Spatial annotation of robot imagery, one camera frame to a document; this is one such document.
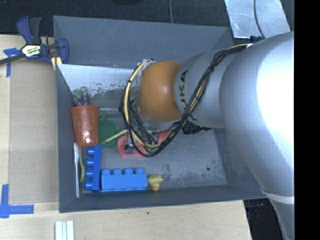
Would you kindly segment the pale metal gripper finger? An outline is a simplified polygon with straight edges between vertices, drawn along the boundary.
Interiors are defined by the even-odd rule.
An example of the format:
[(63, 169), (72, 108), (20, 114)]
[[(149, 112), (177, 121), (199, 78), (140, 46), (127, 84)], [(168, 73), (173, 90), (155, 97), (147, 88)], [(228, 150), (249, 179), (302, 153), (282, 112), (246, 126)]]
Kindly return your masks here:
[(133, 155), (135, 152), (135, 139), (130, 134), (127, 135), (127, 140), (124, 142), (124, 151), (126, 155)]

